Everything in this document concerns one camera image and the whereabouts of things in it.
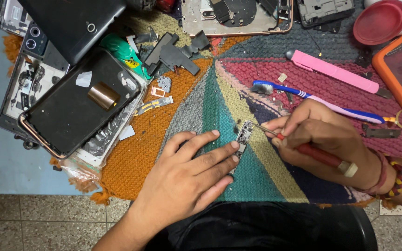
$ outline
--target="circuit board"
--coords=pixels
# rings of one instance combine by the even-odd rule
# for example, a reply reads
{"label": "circuit board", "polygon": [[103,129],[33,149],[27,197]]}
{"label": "circuit board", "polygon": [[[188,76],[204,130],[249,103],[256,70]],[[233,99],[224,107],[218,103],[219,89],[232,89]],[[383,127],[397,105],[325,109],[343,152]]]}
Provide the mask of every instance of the circuit board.
{"label": "circuit board", "polygon": [[[238,143],[240,144],[240,148],[238,148],[238,150],[233,154],[237,156],[239,159],[241,159],[241,156],[243,156],[244,149],[246,148],[246,145],[248,144],[249,139],[251,138],[253,130],[254,130],[254,123],[246,119],[240,131],[238,132],[238,136],[236,139],[236,141],[238,141]],[[236,169],[237,168],[232,169],[229,173],[234,174]]]}

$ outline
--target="bracelet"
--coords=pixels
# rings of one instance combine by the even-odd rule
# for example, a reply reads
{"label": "bracelet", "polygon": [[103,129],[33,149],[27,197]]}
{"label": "bracelet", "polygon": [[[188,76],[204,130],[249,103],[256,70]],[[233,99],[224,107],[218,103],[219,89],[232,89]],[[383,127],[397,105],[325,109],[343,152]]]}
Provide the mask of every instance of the bracelet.
{"label": "bracelet", "polygon": [[376,185],[372,186],[369,189],[363,190],[363,191],[359,190],[357,188],[356,188],[356,190],[360,191],[360,192],[363,192],[363,193],[371,194],[371,193],[375,193],[379,188],[381,188],[384,185],[385,180],[387,179],[387,167],[389,166],[389,162],[385,158],[385,156],[384,156],[384,154],[382,152],[380,152],[378,150],[375,150],[375,149],[372,149],[372,148],[369,148],[369,150],[372,153],[374,153],[379,158],[379,160],[381,161],[381,174],[379,175],[379,180],[376,183]]}
{"label": "bracelet", "polygon": [[402,192],[402,166],[399,165],[396,161],[393,160],[392,157],[390,157],[387,154],[384,154],[385,158],[388,160],[390,165],[397,171],[397,176],[395,178],[395,184],[394,187],[388,191],[388,193],[385,194],[375,194],[372,195],[372,197],[375,197],[377,199],[381,200],[390,200],[394,196],[398,196]]}

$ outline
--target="green plastic bag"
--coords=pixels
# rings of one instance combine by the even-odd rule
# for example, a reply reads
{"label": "green plastic bag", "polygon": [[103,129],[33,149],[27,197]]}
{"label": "green plastic bag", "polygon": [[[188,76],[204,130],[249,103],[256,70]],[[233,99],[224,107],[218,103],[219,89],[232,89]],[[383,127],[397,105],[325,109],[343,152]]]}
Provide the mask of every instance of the green plastic bag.
{"label": "green plastic bag", "polygon": [[100,46],[109,50],[116,59],[124,62],[131,70],[145,79],[151,79],[147,71],[142,67],[142,62],[136,56],[131,46],[122,38],[114,33],[104,37],[100,42]]}

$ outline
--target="yellow sticker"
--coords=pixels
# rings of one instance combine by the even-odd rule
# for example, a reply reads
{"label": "yellow sticker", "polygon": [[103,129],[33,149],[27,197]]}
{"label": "yellow sticker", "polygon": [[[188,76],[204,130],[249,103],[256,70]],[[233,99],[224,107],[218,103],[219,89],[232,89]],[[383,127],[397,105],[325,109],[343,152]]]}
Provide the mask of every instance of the yellow sticker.
{"label": "yellow sticker", "polygon": [[125,59],[124,61],[126,65],[128,65],[128,67],[130,68],[136,68],[137,66],[139,66],[139,63],[133,60],[133,58]]}

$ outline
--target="hand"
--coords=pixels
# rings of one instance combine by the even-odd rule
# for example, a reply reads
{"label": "hand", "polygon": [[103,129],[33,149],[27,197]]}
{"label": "hand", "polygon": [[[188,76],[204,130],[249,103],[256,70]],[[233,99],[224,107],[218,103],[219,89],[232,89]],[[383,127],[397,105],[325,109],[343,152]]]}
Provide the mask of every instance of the hand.
{"label": "hand", "polygon": [[237,141],[192,159],[219,135],[218,130],[200,135],[184,131],[168,140],[126,214],[136,231],[143,227],[148,231],[145,235],[153,236],[167,225],[201,212],[233,182],[227,173],[238,164],[238,157],[231,156],[239,148]]}
{"label": "hand", "polygon": [[[262,126],[285,136],[281,141],[273,134],[266,133],[272,138],[271,142],[277,146],[284,161],[321,179],[360,189],[376,185],[379,179],[380,160],[363,144],[361,136],[349,120],[315,100],[306,99],[290,116],[273,119],[262,123]],[[294,149],[308,142],[342,160],[355,163],[358,171],[352,178],[344,177],[337,168],[326,166]]]}

